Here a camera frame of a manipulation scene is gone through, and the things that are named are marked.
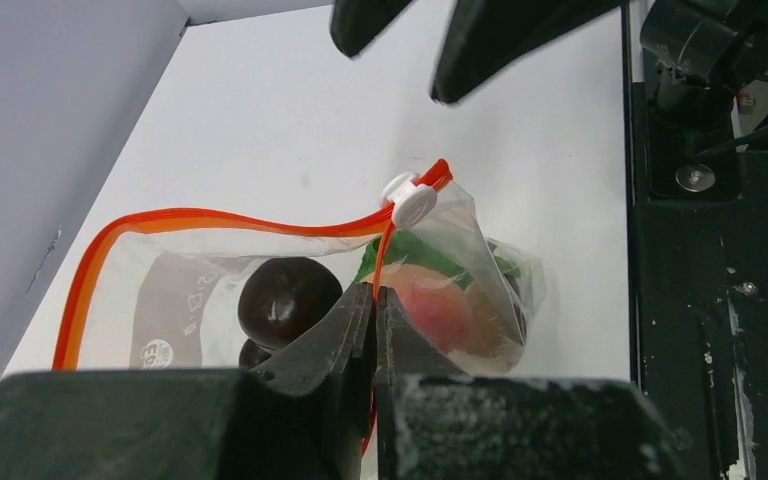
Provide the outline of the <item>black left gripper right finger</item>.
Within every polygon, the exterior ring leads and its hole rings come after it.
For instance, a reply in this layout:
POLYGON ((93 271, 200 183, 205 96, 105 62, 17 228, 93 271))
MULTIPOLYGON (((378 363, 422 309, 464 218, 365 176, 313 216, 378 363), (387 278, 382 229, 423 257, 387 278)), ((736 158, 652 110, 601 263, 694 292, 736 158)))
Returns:
POLYGON ((461 370, 382 288, 376 307, 382 479, 681 479, 653 403, 612 379, 461 370))

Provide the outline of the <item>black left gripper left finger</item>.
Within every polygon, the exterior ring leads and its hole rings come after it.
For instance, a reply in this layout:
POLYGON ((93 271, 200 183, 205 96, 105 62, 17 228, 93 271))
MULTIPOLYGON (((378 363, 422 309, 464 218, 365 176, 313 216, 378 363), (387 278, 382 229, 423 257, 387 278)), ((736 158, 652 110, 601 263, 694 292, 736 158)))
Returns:
POLYGON ((0 479, 356 479, 374 364, 363 283, 249 371, 12 375, 0 381, 0 479))

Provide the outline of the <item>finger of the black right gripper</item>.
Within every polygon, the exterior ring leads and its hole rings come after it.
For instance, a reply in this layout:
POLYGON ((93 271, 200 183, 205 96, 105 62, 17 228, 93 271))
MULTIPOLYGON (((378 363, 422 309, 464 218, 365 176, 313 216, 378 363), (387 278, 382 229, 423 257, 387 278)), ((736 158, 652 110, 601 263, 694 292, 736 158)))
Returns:
POLYGON ((357 57, 410 4, 412 0, 336 0, 330 36, 347 58, 357 57))
POLYGON ((430 98, 453 105, 522 56, 622 4, 619 0, 458 1, 430 98))

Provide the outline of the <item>dark plum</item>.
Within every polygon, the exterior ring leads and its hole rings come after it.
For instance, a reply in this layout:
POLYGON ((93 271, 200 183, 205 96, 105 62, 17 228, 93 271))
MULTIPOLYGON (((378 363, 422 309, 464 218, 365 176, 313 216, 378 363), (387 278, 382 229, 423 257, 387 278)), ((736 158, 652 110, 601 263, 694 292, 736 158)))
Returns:
POLYGON ((273 349, 263 347, 252 339, 247 339, 240 349, 238 365, 241 369, 251 370, 270 359, 273 353, 273 349))
POLYGON ((342 294, 340 281, 321 263, 272 258, 245 282, 238 320, 249 339, 277 351, 322 320, 342 294))

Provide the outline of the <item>peach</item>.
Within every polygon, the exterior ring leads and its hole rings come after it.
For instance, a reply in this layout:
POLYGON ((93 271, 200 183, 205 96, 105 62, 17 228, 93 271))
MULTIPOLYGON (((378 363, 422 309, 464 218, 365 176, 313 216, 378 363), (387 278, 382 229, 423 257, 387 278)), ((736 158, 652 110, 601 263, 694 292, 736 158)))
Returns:
POLYGON ((452 278, 420 265, 391 264, 383 267, 380 283, 395 290, 412 324, 442 352, 470 349, 473 312, 452 278))

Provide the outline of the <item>white green napa cabbage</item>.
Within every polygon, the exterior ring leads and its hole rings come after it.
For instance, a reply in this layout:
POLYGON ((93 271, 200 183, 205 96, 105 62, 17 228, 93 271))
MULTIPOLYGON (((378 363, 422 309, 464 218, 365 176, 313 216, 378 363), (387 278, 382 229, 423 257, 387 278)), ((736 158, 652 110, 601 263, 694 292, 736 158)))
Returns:
MULTIPOLYGON (((378 237, 366 245, 358 272, 352 280, 353 283, 371 283, 367 277, 373 274, 376 269, 380 241, 381 237, 378 237)), ((494 240, 487 238, 486 242, 501 274, 513 291, 519 294, 520 288, 517 280, 521 276, 520 267, 512 260, 505 259, 496 253, 499 245, 494 240)), ((426 244, 416 235, 404 230, 396 230, 391 235, 385 252, 384 265, 396 263, 419 265, 436 271, 446 277, 453 278, 462 289, 472 283, 472 276, 463 266, 426 244)))

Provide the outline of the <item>clear red-zipper bag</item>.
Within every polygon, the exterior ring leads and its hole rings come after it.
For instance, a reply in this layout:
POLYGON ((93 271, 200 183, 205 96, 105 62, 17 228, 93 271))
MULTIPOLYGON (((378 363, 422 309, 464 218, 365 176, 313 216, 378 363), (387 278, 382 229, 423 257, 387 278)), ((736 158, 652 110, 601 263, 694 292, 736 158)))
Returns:
POLYGON ((112 221, 75 271, 52 366, 253 367, 358 283, 393 289, 411 324, 471 374, 520 362, 546 296, 542 262, 487 237, 439 160, 393 178, 376 212, 342 224, 204 208, 112 221))

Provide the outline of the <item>orange fruit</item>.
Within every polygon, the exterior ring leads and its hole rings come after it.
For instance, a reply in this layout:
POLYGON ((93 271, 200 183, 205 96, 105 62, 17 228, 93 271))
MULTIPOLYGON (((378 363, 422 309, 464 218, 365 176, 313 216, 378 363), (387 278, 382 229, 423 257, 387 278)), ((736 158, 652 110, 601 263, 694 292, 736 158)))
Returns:
POLYGON ((462 350, 468 354, 507 363, 518 361, 524 349, 519 328, 520 311, 498 308, 485 289, 473 281, 464 290, 472 312, 472 327, 462 350))

